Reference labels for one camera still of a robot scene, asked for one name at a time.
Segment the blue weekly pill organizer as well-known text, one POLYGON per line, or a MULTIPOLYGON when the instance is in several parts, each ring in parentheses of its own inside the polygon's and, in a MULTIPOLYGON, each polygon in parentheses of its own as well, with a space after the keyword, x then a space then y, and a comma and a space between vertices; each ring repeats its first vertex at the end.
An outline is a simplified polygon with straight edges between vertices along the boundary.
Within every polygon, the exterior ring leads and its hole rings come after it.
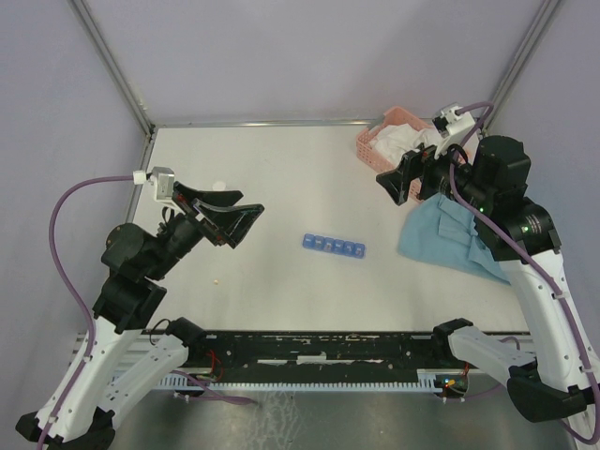
POLYGON ((362 243, 312 233, 304 234, 302 247, 355 259, 364 259, 367 250, 366 246, 362 243))

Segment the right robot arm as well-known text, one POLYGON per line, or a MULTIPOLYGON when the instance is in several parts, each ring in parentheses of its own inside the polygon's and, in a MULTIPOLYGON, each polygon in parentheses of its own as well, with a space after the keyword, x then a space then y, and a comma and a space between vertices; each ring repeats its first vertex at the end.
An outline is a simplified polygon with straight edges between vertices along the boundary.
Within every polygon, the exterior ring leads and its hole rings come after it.
POLYGON ((443 367, 461 361, 481 369, 507 389, 524 418, 538 423, 599 404, 599 357, 570 296, 554 221, 525 195, 530 168, 521 142, 488 136, 473 161, 456 143, 439 157, 432 148, 413 150, 376 181, 397 205, 419 180, 421 199, 441 194, 473 213, 478 237, 517 296, 534 351, 510 348, 472 322, 454 319, 434 328, 430 355, 443 367))

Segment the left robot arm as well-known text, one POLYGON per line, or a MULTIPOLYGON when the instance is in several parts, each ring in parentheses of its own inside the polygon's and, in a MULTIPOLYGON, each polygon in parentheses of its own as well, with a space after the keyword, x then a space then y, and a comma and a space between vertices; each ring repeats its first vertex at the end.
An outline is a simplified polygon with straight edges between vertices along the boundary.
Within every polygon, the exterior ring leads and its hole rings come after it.
POLYGON ((84 343, 48 402, 16 425, 39 449, 109 448, 125 417, 161 379, 184 363, 199 365, 207 355, 205 331, 179 318, 155 349, 120 377, 113 375, 167 293, 158 282, 203 239, 236 248, 264 207, 240 204, 239 190, 151 183, 155 201, 163 205, 157 234, 125 223, 108 235, 101 261, 109 276, 96 303, 83 311, 84 343))

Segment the white pill bottle blue label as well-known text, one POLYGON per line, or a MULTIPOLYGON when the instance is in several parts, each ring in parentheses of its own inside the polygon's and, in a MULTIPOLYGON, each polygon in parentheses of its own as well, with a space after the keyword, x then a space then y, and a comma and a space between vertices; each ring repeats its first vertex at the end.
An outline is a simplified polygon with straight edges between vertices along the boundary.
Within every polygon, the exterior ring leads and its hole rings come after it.
POLYGON ((222 181, 217 181, 216 183, 213 184, 212 186, 212 190, 213 191, 225 191, 227 189, 227 185, 225 182, 222 181))

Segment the white crumpled cloth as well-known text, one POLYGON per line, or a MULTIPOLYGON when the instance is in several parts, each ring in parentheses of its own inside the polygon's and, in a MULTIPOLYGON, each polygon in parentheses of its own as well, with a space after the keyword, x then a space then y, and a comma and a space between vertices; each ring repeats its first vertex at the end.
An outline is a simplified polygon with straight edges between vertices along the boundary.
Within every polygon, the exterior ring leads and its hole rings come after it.
POLYGON ((435 128, 414 129, 409 124, 384 127, 370 142, 371 148, 388 162, 397 166, 401 157, 415 150, 420 144, 425 147, 437 145, 441 136, 435 128))

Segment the pink perforated plastic basket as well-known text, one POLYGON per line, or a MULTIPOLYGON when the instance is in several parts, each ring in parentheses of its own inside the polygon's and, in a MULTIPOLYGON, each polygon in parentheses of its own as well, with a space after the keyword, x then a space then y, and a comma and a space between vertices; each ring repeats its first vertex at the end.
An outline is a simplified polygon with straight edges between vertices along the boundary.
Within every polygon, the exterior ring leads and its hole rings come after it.
POLYGON ((433 126, 407 110, 395 106, 371 121, 356 136, 356 155, 376 173, 394 170, 402 156, 437 143, 439 134, 433 126))

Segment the light blue cloth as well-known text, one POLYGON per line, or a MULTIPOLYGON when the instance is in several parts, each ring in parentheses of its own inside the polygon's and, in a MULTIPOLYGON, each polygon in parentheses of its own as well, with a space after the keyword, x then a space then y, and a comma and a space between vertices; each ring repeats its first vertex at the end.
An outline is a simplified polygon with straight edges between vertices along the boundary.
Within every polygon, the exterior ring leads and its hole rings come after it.
POLYGON ((474 228, 474 215, 442 194, 407 216, 397 251, 411 260, 506 284, 508 279, 474 228))

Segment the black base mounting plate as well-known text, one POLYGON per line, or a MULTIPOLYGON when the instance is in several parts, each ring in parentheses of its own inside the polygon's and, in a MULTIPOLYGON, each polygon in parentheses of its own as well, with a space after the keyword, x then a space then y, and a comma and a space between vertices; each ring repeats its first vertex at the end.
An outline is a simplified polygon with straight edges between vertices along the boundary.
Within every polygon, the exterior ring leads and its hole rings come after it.
POLYGON ((210 330, 194 343, 185 368, 223 369, 231 376, 259 364, 298 366, 363 363, 383 370, 473 368, 443 348, 431 332, 210 330))

